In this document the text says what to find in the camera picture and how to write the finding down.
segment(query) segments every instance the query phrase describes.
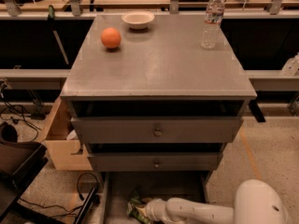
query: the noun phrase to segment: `robotic arm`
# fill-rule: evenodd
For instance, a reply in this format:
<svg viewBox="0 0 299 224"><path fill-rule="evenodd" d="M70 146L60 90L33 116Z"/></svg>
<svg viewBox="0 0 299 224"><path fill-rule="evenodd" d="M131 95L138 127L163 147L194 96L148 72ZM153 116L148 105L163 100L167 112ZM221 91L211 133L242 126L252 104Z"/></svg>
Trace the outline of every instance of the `robotic arm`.
<svg viewBox="0 0 299 224"><path fill-rule="evenodd" d="M292 224L278 194L259 180L241 184L235 195L235 209L172 198L150 201L146 216L165 224Z"/></svg>

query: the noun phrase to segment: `white bottle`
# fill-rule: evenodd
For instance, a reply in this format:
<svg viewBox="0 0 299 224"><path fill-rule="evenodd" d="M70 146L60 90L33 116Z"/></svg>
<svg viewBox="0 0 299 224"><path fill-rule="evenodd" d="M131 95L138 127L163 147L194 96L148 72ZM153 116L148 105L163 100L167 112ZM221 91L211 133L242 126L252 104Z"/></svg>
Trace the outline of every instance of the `white bottle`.
<svg viewBox="0 0 299 224"><path fill-rule="evenodd" d="M299 69L299 52L293 58L290 58L282 68L282 72L287 76L294 76Z"/></svg>
<svg viewBox="0 0 299 224"><path fill-rule="evenodd" d="M224 0L209 0L206 7L205 25L202 37L202 47L215 48L221 21L224 13Z"/></svg>

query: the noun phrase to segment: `concrete floor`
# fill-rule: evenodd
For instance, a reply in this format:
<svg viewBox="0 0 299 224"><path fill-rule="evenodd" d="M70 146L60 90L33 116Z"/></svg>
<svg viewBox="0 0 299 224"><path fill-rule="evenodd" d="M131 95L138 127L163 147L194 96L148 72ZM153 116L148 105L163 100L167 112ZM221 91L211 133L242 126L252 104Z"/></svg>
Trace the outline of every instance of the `concrete floor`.
<svg viewBox="0 0 299 224"><path fill-rule="evenodd" d="M258 123L250 112L245 114L236 139L228 144L218 170L208 181L208 197L215 204L234 206L237 187L247 179L261 179L277 191L293 223L299 224L299 117L291 116L285 106L262 106L262 110L265 123ZM35 121L35 124L42 127L43 122ZM32 130L21 124L16 128L20 140L28 140L34 135ZM59 204L72 209L82 204L76 190L78 177L82 173L56 171L49 161L22 197L32 203ZM93 181L84 182L85 193ZM100 209L101 205L94 206L84 223L99 223ZM35 210L49 216L64 212L58 208ZM73 220L72 217L62 219L65 223L72 223ZM9 214L2 223L23 224L25 220Z"/></svg>

